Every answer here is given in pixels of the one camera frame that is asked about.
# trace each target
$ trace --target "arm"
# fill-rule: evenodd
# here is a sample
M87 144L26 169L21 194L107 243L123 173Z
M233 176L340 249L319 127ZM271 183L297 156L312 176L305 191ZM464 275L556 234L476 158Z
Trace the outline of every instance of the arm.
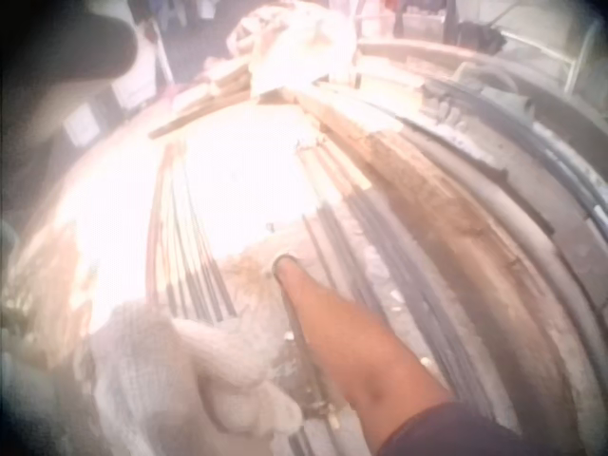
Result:
M372 452L409 418L451 400L375 315L317 284L288 256L277 261L275 274L317 361L357 412Z

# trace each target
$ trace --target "dark sleeve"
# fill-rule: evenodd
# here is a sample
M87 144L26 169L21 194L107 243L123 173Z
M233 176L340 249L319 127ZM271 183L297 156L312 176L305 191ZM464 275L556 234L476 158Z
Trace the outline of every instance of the dark sleeve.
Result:
M461 404L443 404L408 420L378 456L531 456L555 454Z

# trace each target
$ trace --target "forearm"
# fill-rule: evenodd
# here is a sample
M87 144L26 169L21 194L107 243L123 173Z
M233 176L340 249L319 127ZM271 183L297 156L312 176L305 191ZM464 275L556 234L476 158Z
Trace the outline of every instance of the forearm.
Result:
M282 259L276 273L320 366L359 417L372 449L449 393L375 315L314 282Z

